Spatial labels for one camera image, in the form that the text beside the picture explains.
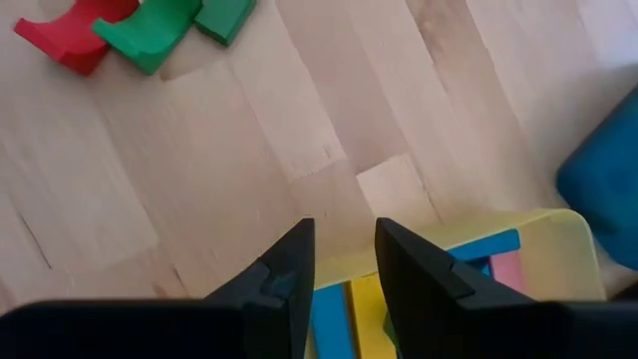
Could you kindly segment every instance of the blue toy block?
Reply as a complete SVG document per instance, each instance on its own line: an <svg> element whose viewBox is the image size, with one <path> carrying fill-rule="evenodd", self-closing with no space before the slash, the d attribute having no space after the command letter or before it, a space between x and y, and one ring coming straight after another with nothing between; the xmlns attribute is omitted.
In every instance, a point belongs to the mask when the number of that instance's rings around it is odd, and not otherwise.
<svg viewBox="0 0 638 359"><path fill-rule="evenodd" d="M516 229L491 235L466 245L448 250L456 259L465 262L482 259L495 254L507 253L520 249L520 238Z"/></svg>
<svg viewBox="0 0 638 359"><path fill-rule="evenodd" d="M556 187L611 257L638 269L638 89L558 172Z"/></svg>
<svg viewBox="0 0 638 359"><path fill-rule="evenodd" d="M489 258L481 258L467 262L469 266L480 271L486 276L491 276L491 268L489 267Z"/></svg>
<svg viewBox="0 0 638 359"><path fill-rule="evenodd" d="M310 313L318 359L354 359L345 288L342 284L316 290Z"/></svg>

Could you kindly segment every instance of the green toy block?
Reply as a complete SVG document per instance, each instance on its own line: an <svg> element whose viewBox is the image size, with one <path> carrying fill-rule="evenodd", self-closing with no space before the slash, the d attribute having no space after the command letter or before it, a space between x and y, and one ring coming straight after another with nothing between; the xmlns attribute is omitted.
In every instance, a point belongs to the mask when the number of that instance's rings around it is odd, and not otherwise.
<svg viewBox="0 0 638 359"><path fill-rule="evenodd" d="M184 37L199 9L201 0L146 0L130 18L116 24L100 19L93 31L152 75Z"/></svg>
<svg viewBox="0 0 638 359"><path fill-rule="evenodd" d="M256 4L256 0L204 0L195 26L219 44L230 46Z"/></svg>
<svg viewBox="0 0 638 359"><path fill-rule="evenodd" d="M402 359L401 352L399 351L399 341L397 338L397 333L395 332L395 327L392 325L392 319L390 319L390 313L386 314L386 320L383 323L383 329L388 334L388 337L397 348L397 359Z"/></svg>

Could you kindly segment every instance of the yellow plastic container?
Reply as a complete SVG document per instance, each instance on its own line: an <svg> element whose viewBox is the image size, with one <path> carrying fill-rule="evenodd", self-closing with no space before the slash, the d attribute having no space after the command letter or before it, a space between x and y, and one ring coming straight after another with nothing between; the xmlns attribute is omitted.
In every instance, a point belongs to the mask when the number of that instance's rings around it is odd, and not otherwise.
<svg viewBox="0 0 638 359"><path fill-rule="evenodd" d="M526 293L536 300L604 300L605 290L589 225L569 209L526 213L496 212L416 233L443 249L517 229ZM374 246L318 263L316 287L345 282L377 271Z"/></svg>

